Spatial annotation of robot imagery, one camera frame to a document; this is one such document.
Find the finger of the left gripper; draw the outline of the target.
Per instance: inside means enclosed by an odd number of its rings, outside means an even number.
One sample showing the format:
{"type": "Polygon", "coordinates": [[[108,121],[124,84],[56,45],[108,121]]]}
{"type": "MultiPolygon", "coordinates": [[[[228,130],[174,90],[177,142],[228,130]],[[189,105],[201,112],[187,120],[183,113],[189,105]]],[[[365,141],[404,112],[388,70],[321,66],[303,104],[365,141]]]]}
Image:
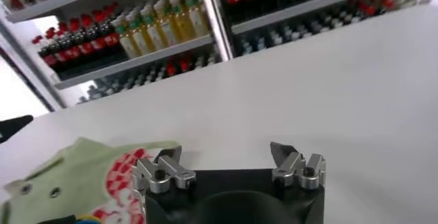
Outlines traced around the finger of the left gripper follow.
{"type": "Polygon", "coordinates": [[[9,140],[13,135],[22,130],[33,121],[32,115],[20,116],[14,119],[1,121],[1,143],[9,140]]]}

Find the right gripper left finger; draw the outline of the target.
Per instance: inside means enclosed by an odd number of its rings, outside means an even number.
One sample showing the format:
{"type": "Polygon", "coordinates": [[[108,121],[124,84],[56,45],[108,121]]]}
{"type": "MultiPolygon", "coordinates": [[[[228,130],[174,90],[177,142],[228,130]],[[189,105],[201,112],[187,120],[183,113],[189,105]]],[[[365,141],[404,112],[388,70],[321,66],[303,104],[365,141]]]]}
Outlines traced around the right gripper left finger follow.
{"type": "Polygon", "coordinates": [[[131,168],[132,188],[138,192],[166,193],[173,182],[176,188],[189,190],[196,183],[196,173],[179,164],[182,146],[163,149],[150,161],[139,158],[131,168]]]}

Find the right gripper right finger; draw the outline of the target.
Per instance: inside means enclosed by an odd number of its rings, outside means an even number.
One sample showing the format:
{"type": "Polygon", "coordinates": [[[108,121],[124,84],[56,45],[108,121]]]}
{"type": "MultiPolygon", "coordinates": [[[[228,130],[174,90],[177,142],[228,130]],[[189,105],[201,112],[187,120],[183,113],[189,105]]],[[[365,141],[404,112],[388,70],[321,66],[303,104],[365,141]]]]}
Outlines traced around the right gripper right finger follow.
{"type": "Polygon", "coordinates": [[[298,185],[305,190],[316,190],[326,184],[326,160],[321,154],[305,156],[291,145],[270,143],[270,151],[276,164],[272,170],[272,181],[282,187],[298,185]]]}

